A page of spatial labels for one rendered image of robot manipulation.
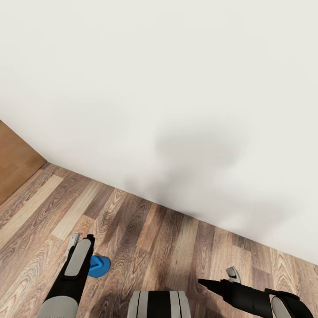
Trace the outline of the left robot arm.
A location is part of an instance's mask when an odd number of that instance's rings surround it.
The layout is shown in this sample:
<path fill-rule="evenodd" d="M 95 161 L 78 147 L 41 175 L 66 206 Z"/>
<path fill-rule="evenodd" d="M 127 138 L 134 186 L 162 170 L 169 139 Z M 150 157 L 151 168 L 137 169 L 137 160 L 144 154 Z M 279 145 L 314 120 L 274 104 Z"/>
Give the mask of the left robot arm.
<path fill-rule="evenodd" d="M 79 232 L 71 236 L 65 255 L 67 261 L 35 318 L 76 318 L 95 244 L 93 234 L 80 241 L 79 238 Z"/>

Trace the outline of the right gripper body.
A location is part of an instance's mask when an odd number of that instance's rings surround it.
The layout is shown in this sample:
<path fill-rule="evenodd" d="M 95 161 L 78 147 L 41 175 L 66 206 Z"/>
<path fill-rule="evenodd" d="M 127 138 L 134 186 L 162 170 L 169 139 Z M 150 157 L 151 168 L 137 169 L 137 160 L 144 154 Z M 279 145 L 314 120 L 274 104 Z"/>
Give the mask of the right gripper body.
<path fill-rule="evenodd" d="M 256 315 L 254 289 L 227 279 L 221 280 L 223 280 L 223 300 L 237 309 Z"/>

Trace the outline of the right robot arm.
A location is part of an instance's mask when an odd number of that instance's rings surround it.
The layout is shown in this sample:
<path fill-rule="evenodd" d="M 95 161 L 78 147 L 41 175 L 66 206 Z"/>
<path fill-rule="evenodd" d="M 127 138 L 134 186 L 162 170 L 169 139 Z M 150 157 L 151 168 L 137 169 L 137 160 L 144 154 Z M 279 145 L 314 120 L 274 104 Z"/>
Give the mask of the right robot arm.
<path fill-rule="evenodd" d="M 198 279 L 198 283 L 208 290 L 223 297 L 233 307 L 263 318 L 314 318 L 308 307 L 300 301 L 300 297 L 286 291 L 265 291 L 242 285 L 238 271 L 234 266 L 226 269 L 229 280 Z M 269 295 L 272 294 L 272 302 Z M 273 311 L 273 312 L 272 312 Z"/>

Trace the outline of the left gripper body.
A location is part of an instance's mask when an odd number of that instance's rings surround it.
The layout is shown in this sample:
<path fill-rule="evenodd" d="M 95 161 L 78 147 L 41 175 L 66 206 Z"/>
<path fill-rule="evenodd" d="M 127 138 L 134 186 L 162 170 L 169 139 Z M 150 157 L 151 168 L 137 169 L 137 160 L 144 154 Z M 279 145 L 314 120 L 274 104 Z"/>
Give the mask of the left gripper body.
<path fill-rule="evenodd" d="M 94 253 L 94 244 L 95 244 L 95 237 L 94 238 L 89 238 L 89 237 L 84 237 L 84 239 L 89 239 L 89 240 L 91 240 L 92 241 L 92 243 L 93 243 L 93 248 L 92 248 L 92 253 Z"/>

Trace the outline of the robot trunk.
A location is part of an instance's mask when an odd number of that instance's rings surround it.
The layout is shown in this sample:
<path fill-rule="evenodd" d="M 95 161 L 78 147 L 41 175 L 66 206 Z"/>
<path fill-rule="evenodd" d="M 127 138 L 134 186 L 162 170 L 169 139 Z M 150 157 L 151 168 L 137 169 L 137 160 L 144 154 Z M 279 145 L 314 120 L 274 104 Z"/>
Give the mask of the robot trunk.
<path fill-rule="evenodd" d="M 191 318 L 184 291 L 134 291 L 127 318 Z"/>

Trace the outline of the sandal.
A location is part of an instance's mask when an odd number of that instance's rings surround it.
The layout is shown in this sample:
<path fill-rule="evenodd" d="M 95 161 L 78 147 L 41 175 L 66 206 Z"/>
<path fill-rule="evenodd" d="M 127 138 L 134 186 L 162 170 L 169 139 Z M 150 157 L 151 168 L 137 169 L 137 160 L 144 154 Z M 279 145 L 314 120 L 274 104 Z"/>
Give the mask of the sandal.
<path fill-rule="evenodd" d="M 90 262 L 91 266 L 89 269 L 88 276 L 94 278 L 98 278 L 105 275 L 109 271 L 111 265 L 111 262 L 108 258 L 100 256 L 91 255 Z"/>

